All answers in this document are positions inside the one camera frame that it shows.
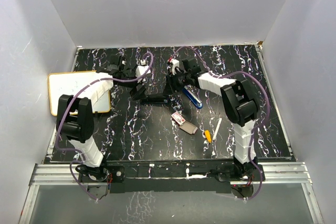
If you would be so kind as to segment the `grey staple box tray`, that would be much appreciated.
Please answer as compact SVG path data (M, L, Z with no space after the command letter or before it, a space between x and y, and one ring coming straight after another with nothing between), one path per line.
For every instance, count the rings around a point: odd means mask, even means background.
M180 125L180 129L190 135L194 135L198 127L190 122L184 122L183 124Z

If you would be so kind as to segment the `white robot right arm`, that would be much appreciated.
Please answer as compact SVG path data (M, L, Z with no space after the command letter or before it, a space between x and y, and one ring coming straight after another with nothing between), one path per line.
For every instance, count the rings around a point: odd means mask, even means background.
M173 94L189 85L221 96L226 117L233 124L236 144L230 175L240 180L251 178L257 165L253 128L259 105L251 94L249 82L216 77L210 71L203 71L194 58L183 60L183 68L180 63L172 57L167 61L164 93Z

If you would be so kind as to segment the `red staple box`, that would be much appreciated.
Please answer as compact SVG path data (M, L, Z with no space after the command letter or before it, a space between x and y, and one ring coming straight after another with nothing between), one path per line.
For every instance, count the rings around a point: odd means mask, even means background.
M174 112L171 115L171 118L178 124L178 125L182 125L186 120L182 117L181 114L179 114L178 112Z

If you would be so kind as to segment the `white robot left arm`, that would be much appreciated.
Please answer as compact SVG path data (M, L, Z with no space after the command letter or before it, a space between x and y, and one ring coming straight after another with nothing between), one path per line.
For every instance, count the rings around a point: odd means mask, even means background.
M153 63L142 58L133 68L127 68L125 64L125 57L113 57L107 65L97 69L93 80L75 95L64 94L58 100L55 147L59 146L60 139L66 139L81 158L76 171L98 182L105 181L109 171L93 138L92 106L114 86L130 88L132 100L145 99L142 83Z

